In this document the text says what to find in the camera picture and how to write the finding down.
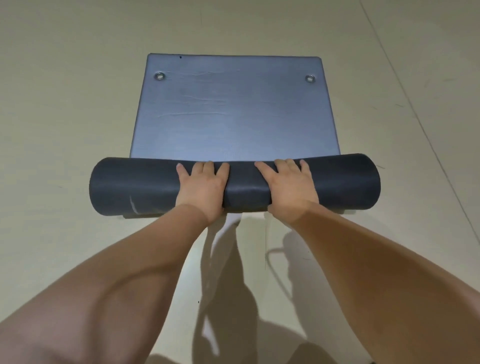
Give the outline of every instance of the finger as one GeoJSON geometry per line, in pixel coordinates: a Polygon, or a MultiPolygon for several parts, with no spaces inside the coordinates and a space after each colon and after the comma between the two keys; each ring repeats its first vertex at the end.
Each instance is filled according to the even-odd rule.
{"type": "Polygon", "coordinates": [[[215,175],[215,167],[214,167],[212,161],[206,162],[204,164],[204,173],[212,175],[212,176],[215,175]]]}
{"type": "Polygon", "coordinates": [[[288,168],[290,168],[292,172],[300,172],[300,168],[297,166],[293,159],[289,158],[285,162],[287,163],[288,168]]]}
{"type": "Polygon", "coordinates": [[[177,173],[179,175],[180,183],[182,183],[186,178],[189,177],[187,170],[181,163],[177,164],[177,173]]]}
{"type": "Polygon", "coordinates": [[[278,173],[285,173],[290,170],[287,162],[285,162],[283,159],[275,159],[275,165],[278,173]]]}
{"type": "Polygon", "coordinates": [[[203,162],[195,163],[193,165],[193,168],[192,168],[192,176],[202,173],[203,170],[204,170],[204,163],[203,162]]]}
{"type": "Polygon", "coordinates": [[[310,166],[303,159],[300,161],[301,172],[306,174],[309,177],[312,177],[312,172],[310,172],[310,166]]]}
{"type": "Polygon", "coordinates": [[[255,162],[255,167],[257,167],[257,169],[260,171],[262,176],[265,178],[265,181],[270,184],[272,179],[275,177],[276,172],[263,162],[255,162]]]}
{"type": "Polygon", "coordinates": [[[228,163],[222,163],[218,171],[216,172],[217,177],[220,177],[224,184],[227,184],[228,174],[230,172],[230,165],[228,163]]]}

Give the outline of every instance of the dark gray mat roll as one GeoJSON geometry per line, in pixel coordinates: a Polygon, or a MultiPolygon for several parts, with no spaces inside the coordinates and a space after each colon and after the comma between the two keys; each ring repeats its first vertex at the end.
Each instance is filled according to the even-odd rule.
{"type": "MultiPolygon", "coordinates": [[[[380,196],[380,176],[364,154],[305,159],[320,203],[330,209],[364,210],[380,196]]],[[[180,189],[176,165],[190,173],[195,162],[169,159],[105,158],[90,177],[90,200],[105,216],[165,213],[175,206],[180,189]]],[[[215,162],[217,170],[221,162],[215,162]]],[[[224,195],[226,212],[266,211],[270,190],[253,162],[230,162],[224,195]]]]}

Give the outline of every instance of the forearm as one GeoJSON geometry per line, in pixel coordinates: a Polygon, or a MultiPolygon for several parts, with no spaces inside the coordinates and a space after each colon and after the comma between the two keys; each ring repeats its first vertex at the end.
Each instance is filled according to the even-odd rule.
{"type": "Polygon", "coordinates": [[[307,242],[352,329],[377,362],[478,358],[480,300],[471,287],[322,206],[311,204],[292,227],[307,242]]]}
{"type": "Polygon", "coordinates": [[[1,358],[41,363],[40,351],[45,363],[142,362],[206,226],[198,209],[179,206],[86,260],[0,324],[0,341],[10,343],[0,344],[1,358]]]}

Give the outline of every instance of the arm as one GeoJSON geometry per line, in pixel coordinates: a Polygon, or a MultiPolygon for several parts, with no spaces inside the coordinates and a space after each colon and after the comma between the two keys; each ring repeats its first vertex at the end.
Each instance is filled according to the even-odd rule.
{"type": "Polygon", "coordinates": [[[176,207],[65,274],[0,324],[0,362],[144,363],[193,242],[222,212],[228,164],[189,176],[176,207]]]}
{"type": "Polygon", "coordinates": [[[411,250],[318,203],[308,165],[257,167],[269,211],[305,240],[353,331],[378,363],[477,363],[480,293],[411,250]]]}

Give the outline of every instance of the white floor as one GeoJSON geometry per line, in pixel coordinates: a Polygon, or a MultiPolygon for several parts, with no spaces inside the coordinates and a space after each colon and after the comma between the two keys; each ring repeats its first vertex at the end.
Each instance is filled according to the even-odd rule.
{"type": "MultiPolygon", "coordinates": [[[[342,153],[382,177],[378,204],[346,217],[480,289],[479,13],[468,0],[2,0],[0,319],[149,222],[98,215],[88,180],[128,156],[150,52],[320,56],[342,153]]],[[[368,363],[304,243],[270,216],[239,218],[195,243],[149,364],[368,363]]]]}

